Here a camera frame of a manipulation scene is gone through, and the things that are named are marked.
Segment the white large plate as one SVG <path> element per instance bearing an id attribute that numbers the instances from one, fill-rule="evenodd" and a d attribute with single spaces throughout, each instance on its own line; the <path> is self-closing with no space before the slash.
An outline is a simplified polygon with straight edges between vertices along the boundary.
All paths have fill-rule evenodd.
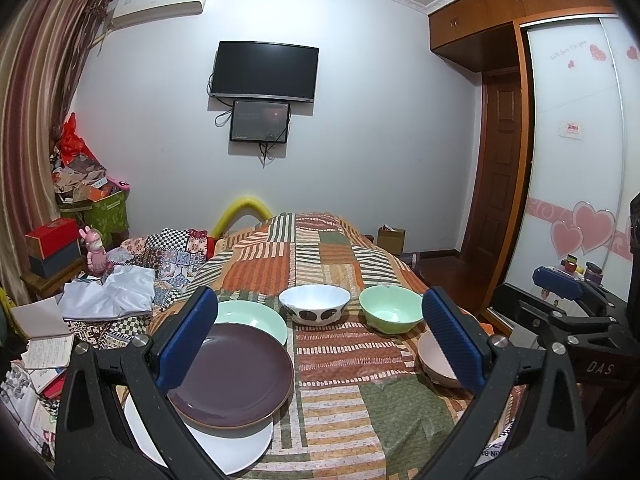
<path id="1" fill-rule="evenodd" d="M 166 467 L 131 396 L 125 401 L 124 413 L 140 450 L 153 462 Z M 268 450 L 273 436 L 271 417 L 247 428 L 226 430 L 206 428 L 183 416 L 180 418 L 198 445 L 228 476 L 242 472 L 256 463 Z"/>

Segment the dark purple plate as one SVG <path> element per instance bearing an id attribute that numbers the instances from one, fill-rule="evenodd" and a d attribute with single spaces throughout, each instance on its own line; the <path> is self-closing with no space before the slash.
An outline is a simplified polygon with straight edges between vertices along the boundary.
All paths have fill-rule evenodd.
<path id="1" fill-rule="evenodd" d="M 284 346 L 259 328 L 215 324 L 169 401 L 186 419 L 214 429 L 262 422 L 291 396 L 293 363 Z"/>

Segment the mint green plate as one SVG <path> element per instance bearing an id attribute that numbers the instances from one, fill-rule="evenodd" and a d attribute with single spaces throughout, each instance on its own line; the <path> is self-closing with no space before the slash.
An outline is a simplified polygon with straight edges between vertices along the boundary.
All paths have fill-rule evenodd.
<path id="1" fill-rule="evenodd" d="M 228 300 L 220 302 L 215 323 L 253 326 L 273 336 L 282 346 L 288 340 L 288 328 L 284 318 L 270 307 L 255 301 Z"/>

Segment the brown wooden door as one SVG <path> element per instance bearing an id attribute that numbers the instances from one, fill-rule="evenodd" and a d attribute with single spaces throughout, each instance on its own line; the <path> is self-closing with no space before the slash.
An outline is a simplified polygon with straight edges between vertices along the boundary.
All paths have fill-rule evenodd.
<path id="1" fill-rule="evenodd" d="M 514 204 L 521 146 L 521 78 L 516 70 L 482 79 L 480 151 L 462 260 L 485 280 L 494 274 Z"/>

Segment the white sliding door with hearts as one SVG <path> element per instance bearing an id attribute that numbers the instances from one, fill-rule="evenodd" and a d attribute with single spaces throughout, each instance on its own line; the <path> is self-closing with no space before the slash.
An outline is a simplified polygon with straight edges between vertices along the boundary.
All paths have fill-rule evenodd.
<path id="1" fill-rule="evenodd" d="M 574 255 L 628 295 L 630 202 L 639 192 L 639 45 L 621 18 L 527 27 L 533 155 L 506 279 L 536 294 L 538 266 Z"/>

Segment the white folded cloth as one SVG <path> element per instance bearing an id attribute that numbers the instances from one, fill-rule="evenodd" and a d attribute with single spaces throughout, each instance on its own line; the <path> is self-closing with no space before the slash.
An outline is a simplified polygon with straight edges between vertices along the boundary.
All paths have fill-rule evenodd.
<path id="1" fill-rule="evenodd" d="M 58 302 L 71 321 L 115 321 L 152 312 L 155 272 L 142 266 L 114 266 L 104 280 L 67 283 Z"/>

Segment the green bowl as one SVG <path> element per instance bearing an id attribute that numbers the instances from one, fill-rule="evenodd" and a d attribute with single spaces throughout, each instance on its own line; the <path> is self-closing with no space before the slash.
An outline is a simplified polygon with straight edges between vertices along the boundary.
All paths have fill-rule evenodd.
<path id="1" fill-rule="evenodd" d="M 359 295 L 367 326 L 385 335 L 409 333 L 423 321 L 422 297 L 395 285 L 375 285 Z"/>

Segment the dark blue box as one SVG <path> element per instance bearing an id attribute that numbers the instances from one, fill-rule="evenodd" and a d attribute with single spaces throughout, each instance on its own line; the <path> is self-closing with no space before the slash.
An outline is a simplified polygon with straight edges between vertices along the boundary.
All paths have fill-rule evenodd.
<path id="1" fill-rule="evenodd" d="M 75 240 L 48 258 L 39 259 L 29 256 L 28 260 L 32 273 L 40 276 L 40 278 L 52 278 L 53 275 L 68 268 L 80 258 L 80 247 L 78 241 Z"/>

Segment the patchwork striped bed cover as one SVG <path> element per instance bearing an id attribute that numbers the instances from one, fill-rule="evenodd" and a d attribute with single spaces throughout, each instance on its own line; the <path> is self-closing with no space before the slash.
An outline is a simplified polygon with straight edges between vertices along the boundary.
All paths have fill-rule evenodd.
<path id="1" fill-rule="evenodd" d="M 273 310 L 291 286 L 326 284 L 352 299 L 324 327 L 288 324 L 295 386 L 273 426 L 268 450 L 247 479 L 412 479 L 471 402 L 434 385 L 418 360 L 419 324 L 405 335 L 367 326 L 358 297 L 375 285 L 424 292 L 409 267 L 345 219 L 327 212 L 277 214 L 224 236 L 183 292 L 153 315 L 148 330 L 177 311 L 195 287 L 220 300 L 250 300 Z"/>

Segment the red box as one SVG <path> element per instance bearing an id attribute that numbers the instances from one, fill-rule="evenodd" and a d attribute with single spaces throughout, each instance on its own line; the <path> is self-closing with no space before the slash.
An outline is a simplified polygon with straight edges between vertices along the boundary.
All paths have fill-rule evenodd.
<path id="1" fill-rule="evenodd" d="M 58 218 L 25 235 L 27 255 L 43 260 L 78 239 L 78 224 L 72 218 Z"/>

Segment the brown wooden wardrobe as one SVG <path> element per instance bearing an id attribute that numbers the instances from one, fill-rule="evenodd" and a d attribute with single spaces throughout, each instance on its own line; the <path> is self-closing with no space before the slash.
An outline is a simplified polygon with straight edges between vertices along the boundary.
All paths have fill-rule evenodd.
<path id="1" fill-rule="evenodd" d="M 488 307 L 492 293 L 506 277 L 520 230 L 533 155 L 533 76 L 528 47 L 521 26 L 537 18 L 574 18 L 590 11 L 611 14 L 611 0 L 454 0 L 428 16 L 431 50 L 447 62 L 473 73 L 498 74 L 516 70 L 521 78 L 521 146 L 506 237 L 498 264 L 490 280 L 471 270 L 462 260 L 423 274 L 428 284 L 440 285 L 463 309 L 480 313 Z"/>

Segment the white bowl with dark spots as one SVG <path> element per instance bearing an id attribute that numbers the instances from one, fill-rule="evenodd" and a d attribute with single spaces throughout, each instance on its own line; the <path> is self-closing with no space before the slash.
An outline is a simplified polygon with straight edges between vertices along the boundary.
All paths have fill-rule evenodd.
<path id="1" fill-rule="evenodd" d="M 352 299 L 348 290 L 326 284 L 298 285 L 279 295 L 292 320 L 303 326 L 323 327 L 336 323 Z"/>

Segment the yellow foam tube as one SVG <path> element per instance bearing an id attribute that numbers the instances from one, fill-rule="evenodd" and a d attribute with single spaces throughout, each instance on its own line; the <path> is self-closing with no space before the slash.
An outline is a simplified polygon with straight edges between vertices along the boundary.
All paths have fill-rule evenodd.
<path id="1" fill-rule="evenodd" d="M 252 196 L 242 196 L 231 203 L 231 205 L 219 217 L 215 225 L 209 231 L 209 236 L 213 238 L 221 238 L 228 227 L 244 216 L 244 214 L 252 214 L 260 221 L 265 221 L 273 217 L 271 210 L 258 198 Z"/>

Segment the striped brown curtain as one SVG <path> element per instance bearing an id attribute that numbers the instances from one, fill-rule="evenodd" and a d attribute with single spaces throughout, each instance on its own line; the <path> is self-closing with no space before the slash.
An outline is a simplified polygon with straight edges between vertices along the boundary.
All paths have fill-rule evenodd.
<path id="1" fill-rule="evenodd" d="M 1 34 L 1 287 L 29 300 L 26 233 L 58 218 L 50 154 L 61 139 L 108 0 L 26 0 Z"/>

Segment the white air conditioner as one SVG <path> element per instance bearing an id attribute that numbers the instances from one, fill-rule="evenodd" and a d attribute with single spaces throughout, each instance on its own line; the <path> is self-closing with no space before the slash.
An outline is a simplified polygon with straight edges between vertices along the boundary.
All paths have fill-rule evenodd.
<path id="1" fill-rule="evenodd" d="M 111 24 L 122 29 L 166 18 L 198 15 L 206 0 L 117 0 Z"/>

